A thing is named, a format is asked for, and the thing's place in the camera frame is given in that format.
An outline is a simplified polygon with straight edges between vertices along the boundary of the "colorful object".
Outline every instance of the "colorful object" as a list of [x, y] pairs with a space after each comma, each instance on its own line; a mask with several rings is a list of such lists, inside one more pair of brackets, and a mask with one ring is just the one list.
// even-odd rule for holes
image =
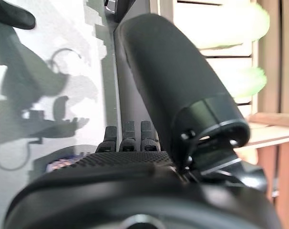
[[257, 94], [267, 83], [267, 77], [261, 68], [248, 68], [242, 70], [226, 69], [220, 71], [218, 76], [228, 92], [234, 98], [244, 98]]

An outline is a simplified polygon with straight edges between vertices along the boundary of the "metal ring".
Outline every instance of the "metal ring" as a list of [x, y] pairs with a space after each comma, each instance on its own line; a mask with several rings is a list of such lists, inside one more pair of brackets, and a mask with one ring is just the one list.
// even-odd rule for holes
[[152, 226], [156, 227], [156, 229], [166, 229], [164, 224], [160, 220], [144, 214], [138, 214], [127, 218], [122, 222], [119, 229], [129, 229], [131, 226], [138, 223], [151, 224]]

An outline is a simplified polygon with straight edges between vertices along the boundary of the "green object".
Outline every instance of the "green object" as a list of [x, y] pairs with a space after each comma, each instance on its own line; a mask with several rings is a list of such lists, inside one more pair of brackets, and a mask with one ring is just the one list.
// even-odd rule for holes
[[220, 80], [234, 98], [249, 97], [257, 94], [267, 83], [261, 68], [226, 70], [218, 74]]
[[213, 17], [218, 20], [204, 22], [198, 28], [195, 26], [197, 33], [191, 40], [199, 49], [224, 49], [257, 41], [269, 30], [269, 14], [257, 3], [218, 8], [215, 9], [216, 17]]

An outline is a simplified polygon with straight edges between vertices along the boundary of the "white wall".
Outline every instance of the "white wall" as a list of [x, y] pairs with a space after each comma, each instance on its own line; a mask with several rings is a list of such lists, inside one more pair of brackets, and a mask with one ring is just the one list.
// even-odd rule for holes
[[[31, 11], [37, 27], [0, 24], [0, 225], [11, 199], [31, 180], [34, 160], [67, 146], [89, 144], [94, 150], [105, 126], [119, 120], [114, 44], [103, 1], [9, 2]], [[44, 120], [27, 120], [30, 109], [44, 110]], [[42, 144], [29, 144], [38, 136]]]

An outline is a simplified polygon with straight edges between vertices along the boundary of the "wooden sill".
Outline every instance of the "wooden sill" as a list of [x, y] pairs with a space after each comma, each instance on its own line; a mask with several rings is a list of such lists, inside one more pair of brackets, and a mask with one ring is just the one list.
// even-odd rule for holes
[[251, 138], [236, 152], [289, 142], [289, 114], [257, 113], [249, 119]]

